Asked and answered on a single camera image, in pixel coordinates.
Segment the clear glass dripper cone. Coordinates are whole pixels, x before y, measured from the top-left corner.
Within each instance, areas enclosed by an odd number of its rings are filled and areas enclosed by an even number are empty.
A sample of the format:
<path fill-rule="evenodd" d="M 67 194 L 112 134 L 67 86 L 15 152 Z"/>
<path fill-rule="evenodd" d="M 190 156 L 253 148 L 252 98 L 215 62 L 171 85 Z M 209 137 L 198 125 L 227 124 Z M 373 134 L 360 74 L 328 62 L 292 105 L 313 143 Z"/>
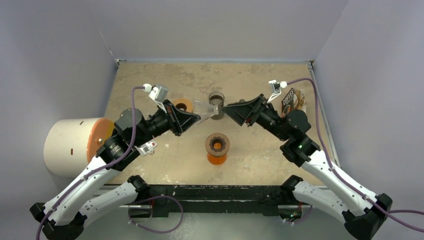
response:
<path fill-rule="evenodd" d="M 204 121 L 219 114 L 219 106 L 206 101 L 193 100 L 192 113 L 200 116 L 200 120 L 195 125 L 200 125 Z"/>

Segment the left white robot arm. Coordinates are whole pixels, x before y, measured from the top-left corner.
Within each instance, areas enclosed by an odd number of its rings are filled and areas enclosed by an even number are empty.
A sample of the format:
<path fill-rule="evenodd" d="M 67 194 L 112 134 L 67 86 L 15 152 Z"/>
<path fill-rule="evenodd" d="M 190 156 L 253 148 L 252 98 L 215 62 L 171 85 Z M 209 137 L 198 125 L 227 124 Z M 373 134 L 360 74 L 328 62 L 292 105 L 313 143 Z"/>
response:
<path fill-rule="evenodd" d="M 94 193 L 120 174 L 141 153 L 153 148 L 154 138 L 166 132 L 180 136 L 201 117 L 183 111 L 164 100 L 153 115 L 145 118 L 135 106 L 123 111 L 114 124 L 112 136 L 96 151 L 85 169 L 56 197 L 37 202 L 31 208 L 39 222 L 36 239 L 74 240 L 110 211 L 121 205 L 146 203 L 150 186 L 139 175 L 100 196 Z"/>

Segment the coffee filter package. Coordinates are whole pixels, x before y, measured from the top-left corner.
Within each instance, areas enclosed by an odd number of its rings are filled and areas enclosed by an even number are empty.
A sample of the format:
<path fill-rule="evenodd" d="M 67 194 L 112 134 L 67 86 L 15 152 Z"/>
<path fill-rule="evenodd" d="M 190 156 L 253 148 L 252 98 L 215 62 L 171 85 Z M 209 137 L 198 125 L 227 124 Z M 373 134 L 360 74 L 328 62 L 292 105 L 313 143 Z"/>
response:
<path fill-rule="evenodd" d="M 291 88 L 281 101 L 281 116 L 284 117 L 293 110 L 306 112 L 307 101 L 303 89 Z"/>

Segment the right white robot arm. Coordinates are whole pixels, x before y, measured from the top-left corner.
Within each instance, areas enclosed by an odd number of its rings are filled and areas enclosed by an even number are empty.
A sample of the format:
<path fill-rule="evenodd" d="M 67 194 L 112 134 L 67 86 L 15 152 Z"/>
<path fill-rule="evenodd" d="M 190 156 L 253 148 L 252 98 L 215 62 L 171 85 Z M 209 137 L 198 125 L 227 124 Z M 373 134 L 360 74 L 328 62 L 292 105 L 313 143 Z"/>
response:
<path fill-rule="evenodd" d="M 299 168 L 319 179 L 326 190 L 317 189 L 300 177 L 292 175 L 284 182 L 280 196 L 288 204 L 296 200 L 310 204 L 340 221 L 357 240 L 370 240 L 386 221 L 385 211 L 392 199 L 377 194 L 354 180 L 328 158 L 328 154 L 306 134 L 311 128 L 302 110 L 278 115 L 260 94 L 253 100 L 236 102 L 222 109 L 240 126 L 258 124 L 283 141 L 283 156 Z"/>

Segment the orange glass carafe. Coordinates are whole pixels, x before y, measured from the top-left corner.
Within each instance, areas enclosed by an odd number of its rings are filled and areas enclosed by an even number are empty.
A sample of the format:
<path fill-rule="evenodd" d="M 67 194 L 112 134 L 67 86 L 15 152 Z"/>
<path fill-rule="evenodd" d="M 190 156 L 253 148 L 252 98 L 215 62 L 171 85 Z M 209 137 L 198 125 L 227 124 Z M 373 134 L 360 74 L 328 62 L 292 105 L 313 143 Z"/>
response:
<path fill-rule="evenodd" d="M 213 144 L 213 149 L 214 150 L 221 150 L 222 149 L 222 144 L 221 143 L 218 143 L 218 142 L 214 143 Z M 213 156 L 210 153 L 208 153 L 207 154 L 207 159 L 213 165 L 221 165 L 221 164 L 223 164 L 226 161 L 227 155 L 224 154 L 222 156 Z"/>

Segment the smoked glass carafe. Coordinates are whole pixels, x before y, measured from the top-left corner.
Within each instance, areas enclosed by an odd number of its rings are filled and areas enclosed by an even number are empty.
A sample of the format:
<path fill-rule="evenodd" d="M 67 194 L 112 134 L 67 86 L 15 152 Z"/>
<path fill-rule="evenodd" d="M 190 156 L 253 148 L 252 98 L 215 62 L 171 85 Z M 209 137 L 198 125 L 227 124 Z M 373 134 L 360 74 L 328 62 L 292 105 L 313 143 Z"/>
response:
<path fill-rule="evenodd" d="M 222 112 L 222 107 L 224 107 L 225 96 L 220 91 L 213 91 L 208 96 L 209 103 L 217 106 L 218 112 L 211 117 L 212 120 L 220 120 L 224 117 L 225 113 Z"/>

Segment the white cylinder with orange lid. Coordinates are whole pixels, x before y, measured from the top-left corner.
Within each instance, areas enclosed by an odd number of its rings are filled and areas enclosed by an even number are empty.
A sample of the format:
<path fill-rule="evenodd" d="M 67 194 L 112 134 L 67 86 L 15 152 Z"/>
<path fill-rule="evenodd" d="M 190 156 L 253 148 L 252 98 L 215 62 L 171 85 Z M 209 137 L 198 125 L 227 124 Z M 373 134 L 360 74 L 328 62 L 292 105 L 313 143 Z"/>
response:
<path fill-rule="evenodd" d="M 77 177 L 112 135 L 113 129 L 114 123 L 105 117 L 57 121 L 44 142 L 46 167 L 59 177 Z"/>

